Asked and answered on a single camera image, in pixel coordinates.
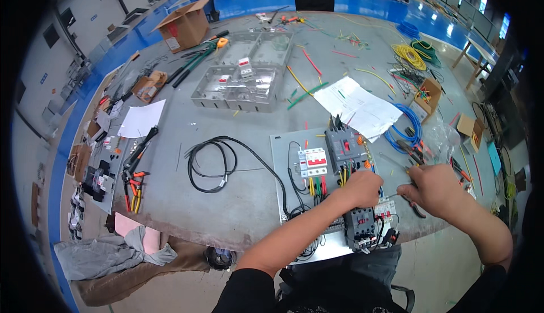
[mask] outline paper sheet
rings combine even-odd
[[[126,138],[143,137],[159,123],[166,99],[146,106],[132,106],[119,128],[117,136]]]
[[[314,93],[316,100],[343,123],[356,129],[371,143],[387,131],[403,114],[397,107],[365,91],[346,76]]]

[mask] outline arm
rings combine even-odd
[[[508,227],[459,187],[451,166],[411,167],[409,175],[417,188],[402,185],[397,188],[398,194],[406,195],[429,214],[469,235],[486,268],[502,265],[508,270],[513,252]]]
[[[376,205],[383,183],[375,173],[353,173],[344,187],[335,190],[317,207],[289,220],[247,250],[236,269],[259,269],[273,278],[340,215],[353,208]]]

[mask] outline blue floor line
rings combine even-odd
[[[168,15],[167,8],[178,1],[168,0],[157,9],[150,11],[139,24],[106,52],[104,58],[94,66],[91,76],[82,85],[82,92],[80,92],[82,98],[77,100],[60,138],[50,180],[49,210],[47,214],[48,235],[60,290],[65,297],[66,303],[74,312],[78,311],[76,303],[53,251],[53,244],[60,241],[60,197],[66,162],[74,136],[83,114],[104,76],[117,66],[125,63],[135,51],[142,50],[162,40],[160,33],[158,31],[152,32],[152,30]],[[193,1],[189,0],[179,6]],[[214,2],[216,9],[220,11],[221,20],[245,15],[253,16],[257,12],[269,12],[285,5],[289,5],[286,10],[295,10],[294,0],[214,0]],[[417,26],[420,31],[460,49],[463,49],[466,45],[465,35],[469,35],[469,31],[465,27],[451,23],[445,16],[418,0],[412,0],[409,5],[394,0],[335,0],[335,11],[370,16],[395,23],[405,20]],[[486,50],[489,50],[480,36],[472,34],[471,38]],[[468,52],[476,58],[479,57],[478,51],[473,47]]]

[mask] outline yellow wire coil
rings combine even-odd
[[[418,70],[425,71],[427,69],[427,65],[425,65],[423,59],[421,59],[418,52],[412,47],[405,44],[395,44],[391,45],[391,48],[399,57],[409,62],[413,67],[417,68]]]

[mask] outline plastic bag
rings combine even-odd
[[[434,115],[423,125],[423,157],[427,164],[448,163],[455,147],[461,143],[457,130]]]

